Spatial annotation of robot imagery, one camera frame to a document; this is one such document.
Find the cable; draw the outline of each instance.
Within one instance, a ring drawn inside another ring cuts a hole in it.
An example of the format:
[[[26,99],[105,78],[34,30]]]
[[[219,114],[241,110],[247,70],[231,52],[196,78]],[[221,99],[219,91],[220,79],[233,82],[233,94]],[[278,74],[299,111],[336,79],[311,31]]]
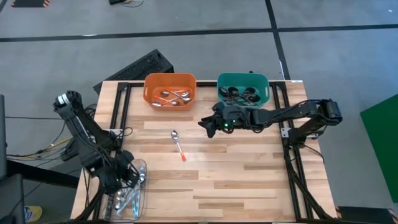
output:
[[[66,174],[71,174],[71,173],[76,172],[76,171],[78,171],[78,170],[73,170],[73,171],[67,172]],[[11,214],[11,213],[14,211],[14,209],[20,204],[21,201],[23,201],[23,200],[24,200],[27,196],[29,196],[33,191],[35,191],[36,189],[38,189],[43,183],[44,183],[44,182],[39,183],[38,186],[36,186],[35,188],[33,188],[28,194],[25,194],[25,195],[14,205],[14,207],[12,208],[10,214]]]
[[[51,153],[51,154],[49,154],[49,155],[46,155],[46,156],[44,156],[44,157],[40,157],[40,158],[36,157],[36,158],[31,158],[31,159],[20,159],[20,158],[18,158],[18,159],[16,159],[16,158],[8,158],[8,159],[13,160],[13,161],[22,161],[22,162],[29,162],[29,161],[52,161],[52,160],[55,160],[55,159],[45,159],[45,158],[48,158],[48,157],[50,157],[50,156],[52,156],[52,155],[54,155],[54,154],[60,152],[62,149],[64,149],[64,147],[61,147],[61,148],[59,148],[59,149],[55,149],[55,152],[53,152],[53,153]]]
[[[129,134],[124,134],[124,132],[125,132],[125,130],[127,130],[127,129],[130,129],[131,130],[131,132],[129,133]],[[133,132],[133,130],[132,130],[132,128],[131,127],[126,127],[126,128],[124,128],[116,137],[120,137],[122,134],[123,134],[123,137],[126,137],[126,136],[129,136],[129,135],[131,135],[132,134],[132,132]]]
[[[51,142],[50,146],[52,146],[52,145],[54,144],[54,142],[56,142],[56,141],[58,140],[58,138],[60,138],[61,134],[63,133],[63,130],[65,129],[66,124],[67,124],[66,122],[63,122],[63,125],[62,125],[62,128],[61,128],[60,133],[59,133],[58,136],[54,139],[54,141]]]
[[[88,106],[85,108],[85,113],[86,113],[88,116],[90,116],[92,119],[94,119],[94,115],[95,115],[95,111],[96,111],[96,106],[97,106],[97,104],[96,104],[96,103],[93,103],[93,104],[91,104],[91,105],[88,105]]]
[[[51,149],[51,148],[54,148],[55,146],[58,146],[58,145],[64,143],[63,141],[61,141],[61,142],[57,143],[56,145],[54,145],[54,142],[58,140],[58,138],[62,135],[63,131],[65,130],[65,125],[66,125],[65,122],[63,122],[63,125],[62,125],[62,128],[61,128],[60,133],[59,133],[59,134],[57,135],[57,137],[51,142],[51,144],[50,144],[48,147],[46,147],[45,149],[38,150],[37,152],[31,153],[31,154],[25,154],[25,155],[7,154],[7,156],[11,156],[11,157],[29,157],[29,156],[34,156],[34,155],[37,155],[37,154],[41,154],[41,153],[45,152],[46,150],[49,150],[49,149]]]
[[[130,3],[132,3],[132,2],[140,2],[140,4],[138,4],[138,5],[136,5],[136,6],[128,6],[128,4],[130,4]],[[121,6],[124,6],[124,7],[140,7],[140,6],[142,6],[142,4],[143,4],[144,2],[145,2],[144,0],[142,0],[142,1],[130,1],[129,3],[123,3],[123,2],[121,2],[120,5],[121,5]]]
[[[313,151],[315,154],[318,154],[320,157],[322,157],[322,161],[323,161],[323,163],[325,163],[325,158],[323,158],[323,155],[320,153],[320,152],[318,152],[317,150],[315,150],[314,148],[311,148],[310,146],[308,146],[308,145],[304,145],[305,147],[307,147],[307,148],[309,148],[311,151]]]
[[[39,166],[42,166],[42,165],[44,165],[44,164],[48,164],[49,162],[51,162],[51,161],[54,161],[54,160],[57,160],[57,159],[60,159],[61,158],[61,156],[58,156],[58,157],[56,157],[56,158],[54,158],[54,159],[49,159],[47,162],[43,162],[43,163],[41,163],[41,164],[39,164],[39,165],[37,165],[37,166],[35,166],[35,167],[39,167]]]
[[[88,202],[90,201],[90,199],[88,198],[88,189],[90,187],[90,179],[88,179],[88,184],[87,184],[86,171],[84,169],[83,169],[83,176],[85,178],[85,187],[86,187],[86,203],[85,203],[85,207],[87,208]]]
[[[69,137],[69,138],[67,138],[67,139],[61,140],[61,141],[59,141],[58,143],[54,144],[53,146],[49,146],[49,147],[46,148],[45,150],[48,151],[48,150],[50,150],[50,149],[52,149],[52,148],[54,148],[54,147],[57,147],[57,146],[59,146],[59,145],[65,143],[65,142],[68,142],[68,141],[70,141],[70,140],[72,140],[72,139],[73,139],[73,137]]]
[[[34,118],[34,117],[19,117],[19,116],[6,116],[9,119],[46,119],[46,120],[63,120],[62,118]]]
[[[71,124],[72,124],[72,128],[75,130],[75,132],[78,133],[77,128],[75,127],[75,124],[73,124],[73,122],[71,122]],[[84,144],[86,144],[88,147],[92,148],[95,152],[97,152],[97,153],[99,154],[99,156],[100,156],[101,159],[102,159],[102,163],[103,163],[103,164],[105,164],[105,161],[106,161],[109,165],[111,165],[109,159],[108,159],[107,157],[105,157],[104,154],[102,154],[101,152],[99,152],[98,149],[96,149],[95,147],[93,147],[92,145],[90,145],[88,142],[86,142],[79,134],[77,134],[77,137],[78,137],[81,141],[83,141]]]

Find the spoon with orange handle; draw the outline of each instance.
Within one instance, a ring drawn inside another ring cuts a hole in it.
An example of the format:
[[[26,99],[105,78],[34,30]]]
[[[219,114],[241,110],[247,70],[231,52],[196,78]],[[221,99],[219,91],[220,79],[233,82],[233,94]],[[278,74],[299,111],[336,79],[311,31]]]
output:
[[[167,103],[171,103],[173,106],[178,106],[178,105],[180,104],[180,102],[174,101],[174,100],[177,100],[178,97],[177,97],[177,98],[174,98],[174,99],[172,99],[172,100],[166,100],[166,99],[164,99],[164,98],[161,98],[160,96],[154,96],[154,98],[159,99],[159,100],[163,100],[164,102],[162,102],[162,105],[165,105],[165,104],[167,104]]]
[[[178,133],[177,133],[175,130],[172,131],[172,139],[175,141],[175,143],[176,143],[177,146],[178,146],[178,149],[180,150],[180,155],[181,155],[182,161],[185,162],[185,161],[186,161],[186,158],[185,158],[184,153],[183,153],[182,150],[181,150],[180,144],[178,143]]]
[[[167,91],[170,91],[170,90],[173,91],[170,86],[165,86],[164,89],[167,90]],[[182,89],[182,90],[177,90],[177,91],[173,91],[173,92],[180,93],[180,92],[183,92],[183,91],[190,91],[190,90],[189,89]]]

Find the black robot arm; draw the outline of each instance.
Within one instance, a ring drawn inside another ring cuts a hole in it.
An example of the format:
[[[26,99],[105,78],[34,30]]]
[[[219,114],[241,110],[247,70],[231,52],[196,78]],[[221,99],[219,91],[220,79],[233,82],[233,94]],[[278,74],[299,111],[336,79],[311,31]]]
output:
[[[134,157],[130,152],[121,150],[117,135],[102,130],[85,113],[79,93],[67,91],[55,99],[53,106],[78,144],[81,164],[91,177],[99,178],[104,194],[116,193],[123,187],[122,183],[135,186],[139,175],[131,164]],[[109,156],[111,151],[116,151],[115,158]]]
[[[260,133],[273,123],[291,119],[310,118],[299,128],[292,128],[288,132],[290,145],[302,147],[307,136],[323,132],[320,128],[335,126],[342,121],[337,103],[332,100],[306,100],[296,105],[279,110],[265,110],[244,108],[241,106],[226,106],[219,102],[213,106],[214,114],[202,118],[198,123],[212,138],[216,130],[231,134],[235,129],[248,129]]]

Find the wooden table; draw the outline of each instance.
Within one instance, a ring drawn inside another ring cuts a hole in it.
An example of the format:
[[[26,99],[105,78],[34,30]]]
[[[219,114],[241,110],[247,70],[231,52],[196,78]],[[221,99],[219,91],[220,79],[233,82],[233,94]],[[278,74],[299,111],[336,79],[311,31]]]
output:
[[[109,128],[117,85],[115,81],[103,82],[95,121],[104,129]],[[302,82],[286,81],[286,86],[291,105],[307,99]],[[154,111],[142,99],[142,87],[132,89],[126,127],[134,132],[125,137],[123,149],[147,162],[147,205],[140,222],[295,221],[278,124],[261,134],[218,131],[208,139],[197,122],[213,114],[211,107],[216,102],[215,87],[198,87],[192,110]],[[272,96],[264,108],[275,109]],[[300,126],[305,121],[298,119],[294,123]],[[182,162],[170,138],[172,129],[180,135],[186,162]],[[309,140],[307,145],[319,150],[317,141]],[[321,157],[305,148],[301,155],[309,191],[329,215],[336,217]],[[97,188],[97,178],[92,179],[90,197]],[[305,217],[303,197],[299,189],[297,192]],[[85,195],[81,178],[71,218],[84,209]],[[125,218],[133,217],[131,209],[128,211]]]

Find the utensil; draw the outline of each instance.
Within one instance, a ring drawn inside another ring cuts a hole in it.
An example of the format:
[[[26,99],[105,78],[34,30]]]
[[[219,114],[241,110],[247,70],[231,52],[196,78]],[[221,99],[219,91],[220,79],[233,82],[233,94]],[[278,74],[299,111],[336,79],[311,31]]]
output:
[[[189,90],[177,90],[177,91],[174,91],[174,92],[175,93],[181,93],[181,92],[186,92],[186,91],[189,92]],[[169,91],[162,91],[162,92],[160,92],[160,95],[166,97],[166,96],[170,95],[170,92]]]
[[[188,97],[189,95],[191,95],[191,93],[189,91],[184,92],[184,93],[181,94],[181,96],[185,97],[185,98]]]
[[[179,98],[181,98],[182,101],[183,101],[185,104],[187,104],[187,103],[189,103],[189,102],[192,101],[192,99],[189,98],[189,97],[182,97],[182,96],[176,94],[176,92],[172,91],[172,90],[171,90],[169,87],[167,87],[167,86],[165,87],[165,90],[167,90],[167,91],[173,93],[174,95],[178,96]]]
[[[255,93],[256,89],[253,87],[247,87],[244,91],[244,93]]]
[[[166,99],[161,98],[160,96],[154,96],[154,98],[157,98],[157,99],[160,99],[160,100],[164,100],[164,101],[166,101],[166,102],[169,102],[169,103],[171,103],[173,106],[178,106],[178,105],[180,104],[180,102],[178,102],[178,101],[166,100]]]
[[[223,96],[223,97],[229,96],[229,91],[226,88],[224,88],[224,87],[219,87],[218,88],[218,93],[220,93],[220,95]]]
[[[154,106],[162,106],[162,104],[159,103],[159,102],[152,102],[152,105],[154,105]]]
[[[182,159],[182,161],[185,162],[185,160],[186,160],[186,159],[185,159],[185,155],[184,155],[184,153],[183,153],[182,150],[181,150],[180,144],[178,143],[178,133],[177,133],[175,130],[172,131],[172,139],[174,139],[175,143],[176,143],[177,146],[178,146],[178,149],[180,150],[180,154],[181,154],[181,159]]]
[[[228,93],[232,96],[239,96],[239,90],[233,86],[228,88]]]

